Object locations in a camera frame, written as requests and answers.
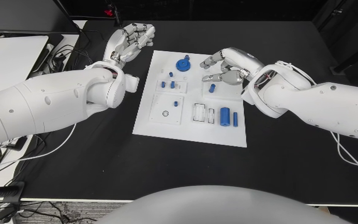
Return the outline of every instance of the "robotic hand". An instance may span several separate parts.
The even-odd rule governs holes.
[[[62,129],[94,113],[116,108],[126,91],[136,92],[139,78],[123,73],[145,46],[155,27],[126,26],[109,40],[103,61],[84,70],[31,78],[0,91],[0,143],[16,137]]]
[[[201,63],[208,69],[221,63],[221,74],[205,76],[204,82],[224,81],[240,85],[250,81],[241,97],[273,118],[288,110],[311,125],[358,138],[358,88],[337,83],[316,84],[292,64],[279,61],[264,66],[259,59],[237,48],[217,52]]]

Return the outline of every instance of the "blue knob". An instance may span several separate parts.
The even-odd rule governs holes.
[[[211,85],[210,93],[214,93],[214,90],[215,90],[215,84]]]
[[[189,56],[185,55],[185,58],[176,62],[176,68],[179,71],[185,72],[191,69]]]
[[[230,108],[220,109],[220,125],[224,127],[230,126]]]
[[[237,127],[237,112],[234,112],[234,127]]]

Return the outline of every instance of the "monitor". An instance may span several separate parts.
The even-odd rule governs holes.
[[[0,33],[78,34],[58,0],[0,0]]]

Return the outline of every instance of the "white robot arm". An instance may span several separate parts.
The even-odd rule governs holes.
[[[31,78],[0,91],[0,143],[12,138],[62,129],[94,113],[116,108],[139,78],[123,72],[142,47],[152,46],[155,27],[132,24],[109,40],[103,61],[84,70]]]
[[[311,125],[358,138],[358,88],[316,84],[309,75],[286,62],[264,66],[259,59],[237,48],[217,52],[202,63],[208,69],[223,61],[221,74],[205,76],[204,82],[224,81],[231,85],[250,81],[241,97],[273,118],[288,110]]]

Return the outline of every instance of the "floor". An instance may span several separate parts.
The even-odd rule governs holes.
[[[91,218],[98,220],[104,215],[107,215],[113,210],[120,208],[126,203],[98,203],[98,202],[52,202],[54,205],[59,208],[62,211],[62,215],[65,215],[70,218],[71,223],[85,224],[85,223],[94,223],[93,220],[84,219],[80,221],[75,221],[81,218]],[[31,206],[25,206],[20,208],[36,210],[44,214],[57,215],[59,216],[59,210],[52,207],[49,202],[44,202],[42,204],[35,204]],[[23,216],[31,216],[32,212],[25,211],[22,213]],[[54,223],[61,224],[61,221],[57,217],[45,216],[41,214],[33,214],[31,218],[23,218],[20,215],[16,215],[15,217],[18,224],[42,224],[42,223]]]

